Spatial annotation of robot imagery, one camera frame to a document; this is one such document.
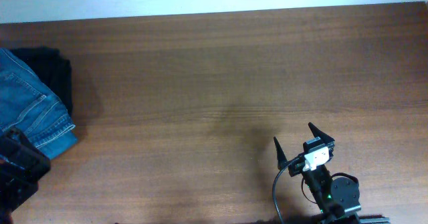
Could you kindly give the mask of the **blue denim jeans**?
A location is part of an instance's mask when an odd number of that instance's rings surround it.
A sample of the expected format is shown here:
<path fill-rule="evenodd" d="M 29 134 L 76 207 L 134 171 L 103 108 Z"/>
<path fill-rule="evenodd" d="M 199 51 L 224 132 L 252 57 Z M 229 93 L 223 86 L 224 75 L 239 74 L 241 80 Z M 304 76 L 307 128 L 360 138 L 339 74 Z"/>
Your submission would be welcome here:
<path fill-rule="evenodd" d="M 20 129 L 29 142 L 54 159 L 78 138 L 76 127 L 60 98 L 21 59 L 1 49 L 1 133 Z"/>

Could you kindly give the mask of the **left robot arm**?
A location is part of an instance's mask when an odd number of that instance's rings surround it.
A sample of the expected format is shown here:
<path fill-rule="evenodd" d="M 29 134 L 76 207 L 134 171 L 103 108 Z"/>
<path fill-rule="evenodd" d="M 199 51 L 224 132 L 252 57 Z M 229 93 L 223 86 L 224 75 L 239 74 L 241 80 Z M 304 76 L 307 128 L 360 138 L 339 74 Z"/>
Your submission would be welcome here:
<path fill-rule="evenodd" d="M 11 127 L 1 135 L 1 223 L 38 191 L 39 180 L 51 169 L 50 159 Z"/>

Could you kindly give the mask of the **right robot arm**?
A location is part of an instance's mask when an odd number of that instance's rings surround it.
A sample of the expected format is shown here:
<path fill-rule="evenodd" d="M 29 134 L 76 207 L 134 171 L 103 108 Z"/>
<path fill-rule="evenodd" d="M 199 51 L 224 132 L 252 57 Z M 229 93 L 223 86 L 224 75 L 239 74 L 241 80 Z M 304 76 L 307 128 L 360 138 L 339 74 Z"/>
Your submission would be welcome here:
<path fill-rule="evenodd" d="M 320 210 L 319 215 L 308 219 L 311 223 L 390 223 L 388 217 L 381 215 L 358 215 L 361 210 L 359 180 L 346 173 L 330 173 L 326 163 L 334 156 L 335 139 L 311 122 L 308 127 L 313 139 L 304 142 L 304 151 L 291 160 L 286 158 L 278 139 L 274 138 L 279 172 L 272 184 L 272 199 L 280 223 L 285 220 L 278 206 L 276 185 L 285 171 L 288 171 L 291 177 L 302 176 L 300 187 L 307 186 L 310 190 L 314 198 L 311 202 Z"/>

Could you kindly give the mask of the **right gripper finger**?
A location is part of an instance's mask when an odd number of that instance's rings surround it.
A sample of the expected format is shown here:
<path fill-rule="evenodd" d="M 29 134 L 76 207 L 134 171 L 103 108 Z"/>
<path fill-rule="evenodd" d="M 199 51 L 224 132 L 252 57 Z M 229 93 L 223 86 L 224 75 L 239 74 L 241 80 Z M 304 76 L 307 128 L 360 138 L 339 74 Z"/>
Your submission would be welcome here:
<path fill-rule="evenodd" d="M 319 137 L 324 143 L 331 143 L 334 142 L 333 137 L 327 135 L 323 131 L 321 131 L 319 128 L 317 128 L 313 123 L 309 122 L 308 127 L 315 138 Z"/>
<path fill-rule="evenodd" d="M 285 156 L 284 151 L 282 150 L 282 147 L 278 141 L 278 139 L 276 137 L 274 137 L 274 144 L 275 144 L 275 148 L 276 148 L 276 156 L 277 156 L 277 166 L 278 166 L 278 170 L 282 170 L 284 168 L 286 168 L 288 160 Z"/>

